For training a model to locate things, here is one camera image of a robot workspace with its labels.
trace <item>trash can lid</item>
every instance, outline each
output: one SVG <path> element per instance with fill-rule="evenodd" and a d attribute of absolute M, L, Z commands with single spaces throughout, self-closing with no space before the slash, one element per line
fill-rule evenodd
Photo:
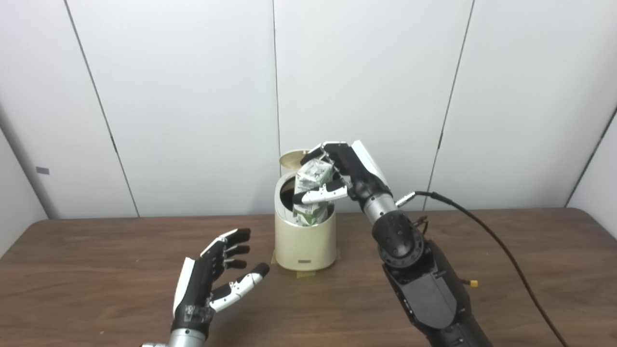
<path fill-rule="evenodd" d="M 300 170 L 302 167 L 300 161 L 304 158 L 308 151 L 309 149 L 294 149 L 293 151 L 282 154 L 278 159 L 278 162 L 287 169 Z"/>

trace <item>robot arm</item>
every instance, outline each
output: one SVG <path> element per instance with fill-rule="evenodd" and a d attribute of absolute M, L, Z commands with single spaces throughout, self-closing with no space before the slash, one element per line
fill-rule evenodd
<path fill-rule="evenodd" d="M 208 339 L 210 323 L 220 312 L 244 297 L 266 276 L 270 267 L 261 263 L 235 282 L 226 283 L 212 290 L 212 284 L 230 268 L 244 269 L 245 261 L 231 259 L 237 254 L 248 253 L 248 246 L 238 245 L 249 241 L 251 230 L 235 229 L 224 233 L 194 260 L 185 258 L 173 300 L 173 322 L 168 345 L 143 344 L 142 347 L 202 347 Z"/>
<path fill-rule="evenodd" d="M 383 173 L 359 141 L 351 146 L 323 143 L 307 153 L 301 163 L 314 158 L 332 163 L 340 182 L 296 194 L 294 203 L 345 196 L 357 201 L 373 224 L 372 235 L 392 289 L 410 322 L 431 346 L 492 347 L 471 313 L 468 293 L 444 254 L 399 209 L 414 194 L 395 203 Z"/>

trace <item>cable connector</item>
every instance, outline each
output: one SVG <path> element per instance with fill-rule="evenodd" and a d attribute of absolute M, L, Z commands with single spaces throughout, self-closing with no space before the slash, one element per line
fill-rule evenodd
<path fill-rule="evenodd" d="M 415 191 L 414 192 L 416 195 L 420 195 L 420 196 L 428 196 L 431 199 L 435 199 L 437 201 L 441 201 L 444 204 L 448 204 L 450 206 L 454 206 L 454 201 L 446 198 L 445 196 L 433 191 L 433 192 L 427 192 L 427 191 Z"/>
<path fill-rule="evenodd" d="M 461 279 L 461 283 L 464 285 L 468 285 L 472 288 L 477 288 L 478 286 L 480 286 L 480 283 L 477 280 L 463 280 Z"/>

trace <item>black cable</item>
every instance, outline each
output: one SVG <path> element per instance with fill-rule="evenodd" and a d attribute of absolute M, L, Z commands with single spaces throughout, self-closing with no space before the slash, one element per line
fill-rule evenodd
<path fill-rule="evenodd" d="M 516 273 L 518 273 L 518 276 L 521 278 L 521 281 L 523 282 L 523 285 L 525 286 L 525 289 L 527 289 L 527 293 L 529 293 L 529 297 L 531 297 L 531 301 L 534 302 L 534 304 L 538 308 L 538 311 L 540 311 L 540 314 L 542 315 L 542 317 L 546 321 L 546 324 L 549 325 L 550 329 L 553 330 L 553 333 L 555 334 L 555 336 L 557 337 L 559 342 L 561 342 L 561 345 L 563 347 L 569 347 L 568 343 L 566 342 L 566 340 L 564 340 L 563 336 L 560 334 L 560 332 L 557 330 L 557 328 L 555 327 L 553 322 L 550 320 L 549 315 L 544 311 L 544 309 L 542 308 L 542 305 L 540 305 L 540 302 L 536 298 L 536 295 L 534 294 L 533 290 L 531 290 L 531 286 L 529 285 L 529 282 L 527 282 L 527 278 L 525 277 L 523 271 L 521 270 L 521 267 L 518 265 L 518 262 L 516 261 L 516 259 L 514 258 L 512 253 L 510 252 L 510 250 L 508 249 L 508 246 L 506 246 L 505 243 L 502 242 L 502 240 L 499 238 L 499 236 L 497 236 L 497 234 L 495 234 L 495 232 L 493 232 L 491 230 L 491 228 L 489 228 L 486 224 L 484 224 L 484 222 L 482 220 L 480 220 L 478 217 L 476 217 L 473 213 L 467 211 L 463 206 L 455 203 L 454 201 L 446 198 L 445 196 L 443 196 L 441 194 L 438 194 L 438 193 L 435 193 L 435 192 L 429 193 L 427 191 L 417 191 L 415 193 L 416 193 L 416 195 L 428 196 L 431 199 L 435 199 L 435 200 L 441 201 L 444 204 L 448 204 L 450 206 L 456 207 L 459 211 L 461 211 L 462 213 L 466 214 L 469 218 L 473 219 L 476 223 L 480 224 L 480 226 L 487 233 L 489 233 L 489 235 L 492 236 L 493 239 L 495 239 L 495 241 L 503 249 L 503 251 L 508 256 L 508 258 L 510 258 L 510 261 L 512 262 L 512 265 L 514 265 L 514 268 L 516 269 Z"/>

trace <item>gray sticker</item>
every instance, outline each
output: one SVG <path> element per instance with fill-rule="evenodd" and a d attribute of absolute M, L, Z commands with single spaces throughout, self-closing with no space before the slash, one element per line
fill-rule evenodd
<path fill-rule="evenodd" d="M 37 166 L 36 167 L 36 173 L 43 174 L 43 175 L 49 175 L 49 169 L 46 168 L 46 167 Z"/>

